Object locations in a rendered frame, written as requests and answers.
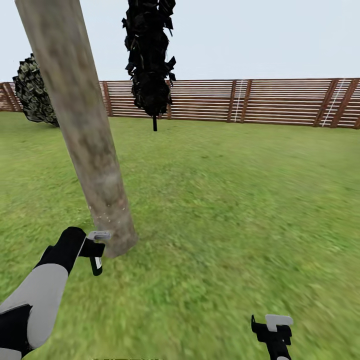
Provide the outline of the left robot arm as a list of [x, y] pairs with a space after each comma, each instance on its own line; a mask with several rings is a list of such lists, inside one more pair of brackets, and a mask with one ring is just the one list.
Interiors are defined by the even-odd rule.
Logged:
[[110, 240], [108, 231], [65, 229], [55, 246], [49, 245], [34, 270], [0, 304], [0, 360], [22, 360], [50, 338], [68, 276], [78, 257], [98, 257]]

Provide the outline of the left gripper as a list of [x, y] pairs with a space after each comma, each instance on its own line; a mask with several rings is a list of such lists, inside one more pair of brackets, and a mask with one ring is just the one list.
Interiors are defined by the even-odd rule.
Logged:
[[88, 258], [88, 257], [101, 258], [103, 256], [104, 249], [105, 249], [105, 244], [104, 243], [101, 243], [101, 242], [94, 243], [91, 240], [89, 249], [86, 252], [84, 252], [83, 254], [79, 254], [78, 256], [79, 257], [86, 257], [86, 258]]

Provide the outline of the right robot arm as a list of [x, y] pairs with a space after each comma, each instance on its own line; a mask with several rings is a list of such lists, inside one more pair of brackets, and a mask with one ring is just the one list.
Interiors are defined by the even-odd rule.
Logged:
[[267, 324], [251, 320], [251, 329], [256, 333], [259, 342], [266, 343], [270, 360], [292, 360], [287, 345], [291, 345], [289, 326], [294, 320], [289, 315], [267, 314]]

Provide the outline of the pesticide atomizer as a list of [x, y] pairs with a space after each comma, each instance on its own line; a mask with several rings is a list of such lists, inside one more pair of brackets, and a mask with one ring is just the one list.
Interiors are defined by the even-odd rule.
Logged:
[[93, 271], [93, 275], [98, 277], [103, 273], [102, 262], [100, 257], [90, 257], [90, 263]]

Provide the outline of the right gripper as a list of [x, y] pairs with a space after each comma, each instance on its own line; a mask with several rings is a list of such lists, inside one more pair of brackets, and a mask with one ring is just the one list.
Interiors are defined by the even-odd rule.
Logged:
[[291, 332], [285, 325], [276, 325], [277, 332], [269, 331], [267, 324], [257, 323], [255, 319], [251, 320], [251, 329], [256, 333], [259, 342], [266, 343], [268, 347], [271, 342], [279, 342], [283, 346], [291, 345]]

